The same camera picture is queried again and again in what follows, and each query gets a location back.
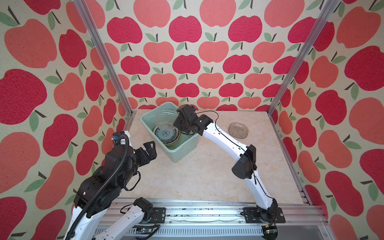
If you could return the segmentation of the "blue green patterned plate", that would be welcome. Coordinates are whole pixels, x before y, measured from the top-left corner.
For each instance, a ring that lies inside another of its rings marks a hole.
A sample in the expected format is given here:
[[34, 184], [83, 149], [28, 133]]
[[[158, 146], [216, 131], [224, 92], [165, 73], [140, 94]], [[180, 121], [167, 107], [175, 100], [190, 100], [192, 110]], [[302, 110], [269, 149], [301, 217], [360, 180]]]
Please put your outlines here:
[[174, 140], [177, 136], [178, 136], [178, 133], [177, 133], [178, 129], [173, 129], [173, 130], [165, 130], [165, 129], [161, 129], [161, 128], [158, 128], [158, 127], [155, 127], [154, 128], [154, 134], [155, 136], [165, 145], [167, 146], [167, 144]]

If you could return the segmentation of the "smoky glass dotted plate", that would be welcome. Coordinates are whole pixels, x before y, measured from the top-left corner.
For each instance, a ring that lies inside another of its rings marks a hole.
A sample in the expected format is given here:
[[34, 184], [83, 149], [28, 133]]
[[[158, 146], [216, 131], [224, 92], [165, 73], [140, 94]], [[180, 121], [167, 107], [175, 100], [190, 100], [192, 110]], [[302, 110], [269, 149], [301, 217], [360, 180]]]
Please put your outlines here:
[[234, 138], [245, 139], [249, 135], [249, 128], [241, 123], [231, 123], [228, 133]]

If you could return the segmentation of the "clear ribbed glass plate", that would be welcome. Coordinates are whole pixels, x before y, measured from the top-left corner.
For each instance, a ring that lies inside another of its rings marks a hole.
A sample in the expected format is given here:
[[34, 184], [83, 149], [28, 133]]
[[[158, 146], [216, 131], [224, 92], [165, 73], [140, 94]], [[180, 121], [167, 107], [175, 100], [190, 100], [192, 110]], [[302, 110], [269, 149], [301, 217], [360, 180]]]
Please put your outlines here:
[[155, 125], [159, 129], [163, 130], [175, 130], [174, 122], [178, 117], [178, 113], [176, 111], [171, 110], [162, 110], [156, 115]]

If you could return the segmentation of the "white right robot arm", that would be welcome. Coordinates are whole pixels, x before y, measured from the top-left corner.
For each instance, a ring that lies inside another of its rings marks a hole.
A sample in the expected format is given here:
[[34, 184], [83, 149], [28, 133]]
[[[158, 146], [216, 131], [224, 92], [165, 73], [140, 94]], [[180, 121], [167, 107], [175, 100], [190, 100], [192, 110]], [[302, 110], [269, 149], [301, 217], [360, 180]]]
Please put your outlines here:
[[182, 105], [177, 109], [178, 116], [173, 125], [188, 134], [199, 134], [216, 143], [234, 160], [233, 174], [246, 182], [253, 194], [263, 223], [273, 223], [278, 211], [277, 200], [266, 190], [256, 166], [257, 149], [245, 145], [218, 127], [216, 121], [207, 115], [198, 116], [196, 108]]

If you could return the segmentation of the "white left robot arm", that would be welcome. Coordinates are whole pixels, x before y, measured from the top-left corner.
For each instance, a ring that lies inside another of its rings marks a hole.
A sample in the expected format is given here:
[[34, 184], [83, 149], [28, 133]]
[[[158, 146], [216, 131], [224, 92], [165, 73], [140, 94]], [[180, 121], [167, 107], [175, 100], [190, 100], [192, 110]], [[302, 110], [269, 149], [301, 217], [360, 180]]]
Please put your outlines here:
[[104, 165], [85, 179], [77, 191], [66, 240], [120, 240], [139, 223], [156, 219], [153, 204], [145, 198], [138, 198], [126, 212], [122, 212], [120, 219], [102, 233], [95, 234], [113, 201], [122, 190], [127, 189], [133, 176], [141, 175], [139, 167], [157, 157], [155, 142], [147, 142], [142, 148], [134, 149], [127, 131], [114, 133], [111, 140], [113, 148], [106, 153]]

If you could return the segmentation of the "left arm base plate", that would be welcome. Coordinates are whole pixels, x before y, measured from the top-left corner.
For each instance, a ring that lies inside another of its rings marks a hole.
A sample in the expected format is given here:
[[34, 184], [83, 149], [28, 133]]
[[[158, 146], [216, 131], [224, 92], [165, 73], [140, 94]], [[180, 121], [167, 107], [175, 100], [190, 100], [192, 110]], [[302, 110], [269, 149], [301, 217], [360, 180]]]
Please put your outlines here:
[[151, 208], [144, 213], [141, 224], [164, 224], [166, 218], [166, 208]]

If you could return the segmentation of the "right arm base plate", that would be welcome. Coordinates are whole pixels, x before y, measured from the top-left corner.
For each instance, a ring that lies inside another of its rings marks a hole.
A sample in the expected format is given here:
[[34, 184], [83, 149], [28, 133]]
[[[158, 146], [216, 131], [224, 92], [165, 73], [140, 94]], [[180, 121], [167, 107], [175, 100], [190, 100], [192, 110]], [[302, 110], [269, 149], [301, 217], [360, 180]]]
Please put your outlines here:
[[241, 216], [245, 218], [247, 224], [273, 224], [286, 223], [285, 215], [281, 208], [277, 208], [274, 214], [269, 213], [267, 210], [261, 208], [243, 208]]

